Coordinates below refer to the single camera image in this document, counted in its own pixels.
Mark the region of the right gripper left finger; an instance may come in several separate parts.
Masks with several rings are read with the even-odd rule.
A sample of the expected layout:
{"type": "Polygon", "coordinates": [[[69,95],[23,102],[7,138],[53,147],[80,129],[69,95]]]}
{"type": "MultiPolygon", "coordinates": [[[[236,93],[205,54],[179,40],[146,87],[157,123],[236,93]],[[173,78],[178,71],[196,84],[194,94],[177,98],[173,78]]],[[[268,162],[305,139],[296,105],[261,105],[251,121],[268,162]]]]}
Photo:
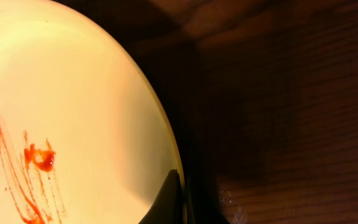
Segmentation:
{"type": "Polygon", "coordinates": [[[177,170],[169,171],[154,203],[139,224],[183,224],[183,197],[177,170]]]}

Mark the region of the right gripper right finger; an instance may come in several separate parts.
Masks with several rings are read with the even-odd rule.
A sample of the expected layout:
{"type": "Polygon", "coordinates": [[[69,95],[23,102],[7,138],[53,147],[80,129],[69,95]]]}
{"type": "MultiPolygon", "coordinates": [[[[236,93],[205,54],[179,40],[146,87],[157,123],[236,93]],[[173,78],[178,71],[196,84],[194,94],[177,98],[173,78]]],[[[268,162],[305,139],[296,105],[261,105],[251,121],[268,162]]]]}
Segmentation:
{"type": "Polygon", "coordinates": [[[186,184],[186,211],[188,224],[230,224],[213,205],[201,182],[192,176],[186,184]]]}

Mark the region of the yellow plate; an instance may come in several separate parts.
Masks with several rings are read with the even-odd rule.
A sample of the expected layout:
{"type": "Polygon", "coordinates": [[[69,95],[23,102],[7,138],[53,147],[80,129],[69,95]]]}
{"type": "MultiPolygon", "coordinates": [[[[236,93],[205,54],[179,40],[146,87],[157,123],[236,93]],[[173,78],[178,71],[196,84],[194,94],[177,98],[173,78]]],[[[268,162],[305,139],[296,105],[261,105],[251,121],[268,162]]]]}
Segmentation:
{"type": "Polygon", "coordinates": [[[139,223],[183,169],[131,56],[54,1],[0,1],[0,223],[139,223]]]}

